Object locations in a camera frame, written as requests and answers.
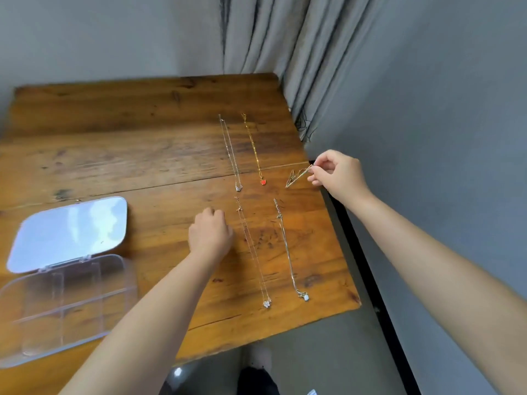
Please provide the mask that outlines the person's right hand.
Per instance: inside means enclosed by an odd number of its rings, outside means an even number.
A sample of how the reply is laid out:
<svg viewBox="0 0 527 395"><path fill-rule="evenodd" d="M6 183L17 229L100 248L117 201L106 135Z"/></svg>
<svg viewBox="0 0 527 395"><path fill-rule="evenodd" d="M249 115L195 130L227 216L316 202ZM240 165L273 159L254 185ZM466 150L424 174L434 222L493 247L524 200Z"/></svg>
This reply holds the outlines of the person's right hand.
<svg viewBox="0 0 527 395"><path fill-rule="evenodd" d="M322 187L351 211L374 198L366 184L359 159L330 149L321 153L310 168L330 170L330 186Z"/></svg>

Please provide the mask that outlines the person's dark trouser leg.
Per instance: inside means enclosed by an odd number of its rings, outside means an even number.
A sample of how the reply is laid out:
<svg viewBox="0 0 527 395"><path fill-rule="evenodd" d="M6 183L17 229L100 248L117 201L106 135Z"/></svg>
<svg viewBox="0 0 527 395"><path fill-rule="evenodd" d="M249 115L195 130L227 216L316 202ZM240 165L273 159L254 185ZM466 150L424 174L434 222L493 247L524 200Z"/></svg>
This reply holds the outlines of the person's dark trouser leg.
<svg viewBox="0 0 527 395"><path fill-rule="evenodd" d="M265 369L247 366L239 374L236 395L280 395L280 392Z"/></svg>

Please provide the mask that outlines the clear plastic compartment box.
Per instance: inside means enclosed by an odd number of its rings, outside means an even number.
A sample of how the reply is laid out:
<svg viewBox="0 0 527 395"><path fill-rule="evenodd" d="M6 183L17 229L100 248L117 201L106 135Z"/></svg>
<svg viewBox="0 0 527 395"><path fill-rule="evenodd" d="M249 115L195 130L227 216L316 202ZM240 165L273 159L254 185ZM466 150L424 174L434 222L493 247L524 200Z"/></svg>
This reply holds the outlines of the clear plastic compartment box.
<svg viewBox="0 0 527 395"><path fill-rule="evenodd" d="M119 196L36 212L24 219L0 288L0 369L98 340L138 300L122 245L128 203Z"/></svg>

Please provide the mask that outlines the black skirting strip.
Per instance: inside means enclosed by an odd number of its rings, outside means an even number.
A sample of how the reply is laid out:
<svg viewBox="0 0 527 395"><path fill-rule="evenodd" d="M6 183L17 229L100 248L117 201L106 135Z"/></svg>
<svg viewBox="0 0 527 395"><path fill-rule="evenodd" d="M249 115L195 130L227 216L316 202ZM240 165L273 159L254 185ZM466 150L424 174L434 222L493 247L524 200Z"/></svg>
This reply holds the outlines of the black skirting strip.
<svg viewBox="0 0 527 395"><path fill-rule="evenodd" d="M404 387L404 395L422 395L393 327L374 275L365 258L348 215L348 210L334 199L326 189L322 189L321 193L339 238L341 249L348 262L348 268L358 289L359 297L362 301L361 308L375 315L374 328L379 334L374 333L374 340L376 343L383 345L383 351L379 352L379 355L393 362L397 370L397 376Z"/></svg>

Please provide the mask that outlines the person's right forearm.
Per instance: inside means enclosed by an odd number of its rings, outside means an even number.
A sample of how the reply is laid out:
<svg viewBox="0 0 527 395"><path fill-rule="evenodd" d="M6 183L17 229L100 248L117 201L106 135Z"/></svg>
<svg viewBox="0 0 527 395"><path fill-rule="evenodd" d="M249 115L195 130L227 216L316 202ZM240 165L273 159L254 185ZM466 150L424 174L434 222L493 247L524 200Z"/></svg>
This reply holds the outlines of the person's right forearm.
<svg viewBox="0 0 527 395"><path fill-rule="evenodd" d="M436 322L501 395L527 395L527 300L371 192L335 196L353 212Z"/></svg>

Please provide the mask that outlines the person's left hand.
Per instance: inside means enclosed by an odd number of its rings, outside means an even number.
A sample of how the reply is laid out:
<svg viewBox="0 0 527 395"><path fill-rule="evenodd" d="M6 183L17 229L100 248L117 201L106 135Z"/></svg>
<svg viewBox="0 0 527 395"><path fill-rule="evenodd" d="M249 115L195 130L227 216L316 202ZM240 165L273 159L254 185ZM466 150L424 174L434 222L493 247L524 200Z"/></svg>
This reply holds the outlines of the person's left hand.
<svg viewBox="0 0 527 395"><path fill-rule="evenodd" d="M199 229L192 223L188 230L190 254L208 265L217 265L230 251L234 232L228 229Z"/></svg>

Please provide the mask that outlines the person's left forearm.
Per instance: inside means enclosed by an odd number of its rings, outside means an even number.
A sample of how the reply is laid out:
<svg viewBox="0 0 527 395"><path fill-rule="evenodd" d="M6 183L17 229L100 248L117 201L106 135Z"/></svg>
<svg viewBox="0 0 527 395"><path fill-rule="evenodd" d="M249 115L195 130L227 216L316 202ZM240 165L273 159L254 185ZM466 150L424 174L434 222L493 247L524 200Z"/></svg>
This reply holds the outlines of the person's left forearm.
<svg viewBox="0 0 527 395"><path fill-rule="evenodd" d="M190 254L96 347L58 395L157 395L224 251Z"/></svg>

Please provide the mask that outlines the person's light shoe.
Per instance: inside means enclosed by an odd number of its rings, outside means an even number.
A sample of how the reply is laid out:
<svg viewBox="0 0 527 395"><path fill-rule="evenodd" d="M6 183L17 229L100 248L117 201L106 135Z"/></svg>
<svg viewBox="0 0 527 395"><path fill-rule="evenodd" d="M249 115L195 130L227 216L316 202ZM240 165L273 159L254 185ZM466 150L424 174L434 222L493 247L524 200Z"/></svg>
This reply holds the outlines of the person's light shoe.
<svg viewBox="0 0 527 395"><path fill-rule="evenodd" d="M271 350L261 341L246 345L243 351L243 364L270 373L272 369Z"/></svg>

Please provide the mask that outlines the grey curtain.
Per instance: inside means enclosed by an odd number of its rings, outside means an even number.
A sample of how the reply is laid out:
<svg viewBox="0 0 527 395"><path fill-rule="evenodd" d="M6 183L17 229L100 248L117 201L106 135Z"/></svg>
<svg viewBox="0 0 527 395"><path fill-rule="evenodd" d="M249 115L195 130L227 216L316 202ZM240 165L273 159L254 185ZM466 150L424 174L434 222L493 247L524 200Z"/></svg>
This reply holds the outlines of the grey curtain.
<svg viewBox="0 0 527 395"><path fill-rule="evenodd" d="M308 142L386 1L219 0L223 73L274 73Z"/></svg>

